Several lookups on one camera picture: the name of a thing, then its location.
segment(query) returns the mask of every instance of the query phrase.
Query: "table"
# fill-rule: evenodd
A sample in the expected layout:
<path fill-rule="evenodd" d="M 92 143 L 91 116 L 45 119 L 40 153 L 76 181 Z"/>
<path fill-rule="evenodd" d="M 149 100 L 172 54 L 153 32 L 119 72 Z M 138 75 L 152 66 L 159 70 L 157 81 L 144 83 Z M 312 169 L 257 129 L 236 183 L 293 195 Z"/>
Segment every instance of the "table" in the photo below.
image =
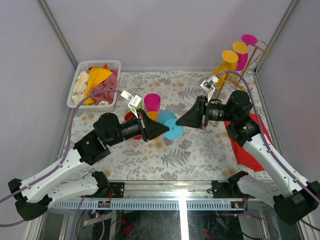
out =
<path fill-rule="evenodd" d="M 160 109 L 168 109 L 179 118 L 192 107 L 198 95 L 204 94 L 198 82 L 210 74 L 203 71 L 122 72 L 119 90 L 137 93 L 142 97 L 157 93 L 161 97 Z M 254 77 L 246 75 L 245 78 L 252 87 L 259 114 L 268 126 Z M 236 89 L 232 84 L 226 84 L 220 95 L 222 103 Z M 126 100 L 119 94 L 113 113 L 120 122 L 127 113 Z M 71 146 L 93 129 L 93 123 L 101 114 L 76 113 L 72 123 Z M 80 179 L 91 171 L 103 171 L 109 180 L 226 180 L 240 170 L 259 180 L 271 179 L 265 171 L 254 172 L 237 164 L 223 122 L 216 127 L 208 124 L 203 130 L 185 127 L 183 136 L 175 141 L 168 140 L 163 135 L 159 140 L 149 142 L 130 139 L 112 146 L 110 150 L 109 156 L 94 166 L 77 172 L 70 179 Z"/>

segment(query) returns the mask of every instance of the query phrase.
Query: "robotic arm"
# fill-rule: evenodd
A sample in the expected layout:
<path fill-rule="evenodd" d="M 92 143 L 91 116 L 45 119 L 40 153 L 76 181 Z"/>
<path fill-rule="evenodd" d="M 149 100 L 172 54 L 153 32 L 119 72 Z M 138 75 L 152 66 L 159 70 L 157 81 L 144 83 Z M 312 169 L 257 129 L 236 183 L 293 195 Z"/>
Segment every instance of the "robotic arm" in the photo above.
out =
<path fill-rule="evenodd" d="M 28 179 L 15 178 L 11 180 L 8 183 L 11 193 L 27 187 L 14 196 L 16 199 L 15 207 L 20 216 L 25 221 L 29 221 L 41 216 L 55 204 L 72 198 L 86 195 L 91 197 L 106 196 L 110 184 L 103 172 L 93 172 L 91 176 L 71 183 L 61 184 L 61 182 L 111 154 L 109 147 L 113 145 L 136 136 L 142 136 L 142 139 L 148 142 L 169 131 L 167 126 L 150 119 L 142 109 L 134 111 L 133 114 L 134 118 L 122 124 L 113 113 L 101 115 L 98 121 L 93 124 L 94 129 L 68 151 L 62 164 L 58 160 Z M 58 169 L 50 177 L 30 185 L 34 180 L 48 174 L 57 166 Z"/>
<path fill-rule="evenodd" d="M 214 91 L 213 84 L 217 81 L 218 79 L 212 76 L 208 81 L 200 82 L 202 88 L 206 90 L 206 95 L 198 96 L 193 107 L 178 119 L 176 124 L 204 129 L 208 125 L 208 121 L 230 122 L 226 128 L 229 137 L 257 159 L 277 186 L 257 180 L 241 171 L 228 179 L 230 188 L 238 189 L 243 194 L 249 194 L 264 201 L 274 208 L 285 223 L 295 224 L 318 207 L 318 203 L 297 181 L 299 180 L 318 198 L 320 197 L 320 184 L 317 181 L 310 183 L 299 174 L 267 139 L 267 144 L 270 147 L 268 150 L 261 135 L 264 133 L 260 131 L 259 125 L 249 115 L 253 105 L 246 92 L 235 90 L 226 104 L 222 104 L 219 99 L 211 99 Z M 296 176 L 296 179 L 293 179 L 274 159 L 271 151 Z"/>

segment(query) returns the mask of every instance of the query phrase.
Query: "red cup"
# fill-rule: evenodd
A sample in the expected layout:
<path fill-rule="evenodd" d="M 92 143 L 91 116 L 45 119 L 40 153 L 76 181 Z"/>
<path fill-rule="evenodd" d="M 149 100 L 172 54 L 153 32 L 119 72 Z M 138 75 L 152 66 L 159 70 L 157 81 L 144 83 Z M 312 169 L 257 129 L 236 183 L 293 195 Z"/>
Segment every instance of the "red cup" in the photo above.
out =
<path fill-rule="evenodd" d="M 161 106 L 161 98 L 158 94 L 150 93 L 144 97 L 144 106 L 148 112 L 158 112 Z"/>
<path fill-rule="evenodd" d="M 124 116 L 124 120 L 126 121 L 130 121 L 131 119 L 134 118 L 134 114 L 132 113 L 132 111 L 128 112 L 125 116 Z M 135 136 L 133 139 L 135 140 L 140 140 L 142 139 L 142 136 Z"/>

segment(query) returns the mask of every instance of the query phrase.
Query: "yellow cloth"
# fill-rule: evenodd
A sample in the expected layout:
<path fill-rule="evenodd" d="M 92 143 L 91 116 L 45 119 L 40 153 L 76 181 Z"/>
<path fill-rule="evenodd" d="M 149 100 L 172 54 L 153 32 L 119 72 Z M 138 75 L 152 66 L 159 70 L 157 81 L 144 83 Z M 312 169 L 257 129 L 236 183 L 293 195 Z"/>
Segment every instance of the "yellow cloth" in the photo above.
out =
<path fill-rule="evenodd" d="M 106 80 L 112 74 L 113 73 L 108 69 L 94 66 L 90 70 L 88 86 L 86 88 L 86 93 L 83 95 L 83 98 L 87 97 L 90 94 L 90 91 L 95 86 L 98 86 L 100 83 L 102 83 L 104 80 Z M 94 104 L 96 104 L 96 102 L 94 100 L 92 100 L 91 98 L 89 98 L 84 101 L 84 104 L 85 105 L 94 105 Z"/>

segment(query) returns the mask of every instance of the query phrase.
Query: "pink cloth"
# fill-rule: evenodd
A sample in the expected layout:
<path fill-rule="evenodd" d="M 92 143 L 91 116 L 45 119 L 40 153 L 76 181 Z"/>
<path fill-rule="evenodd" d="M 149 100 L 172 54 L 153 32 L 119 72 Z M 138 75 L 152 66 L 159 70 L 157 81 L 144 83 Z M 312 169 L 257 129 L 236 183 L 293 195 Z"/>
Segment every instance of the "pink cloth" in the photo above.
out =
<path fill-rule="evenodd" d="M 104 80 L 99 85 L 95 86 L 91 91 L 90 94 L 99 92 L 105 89 L 116 89 L 118 81 L 118 69 L 109 69 L 113 74 L 109 76 L 106 80 Z M 114 101 L 115 93 L 114 92 L 103 92 L 98 95 L 92 96 L 91 99 L 95 101 L 98 105 L 101 101 L 107 101 L 111 104 Z"/>

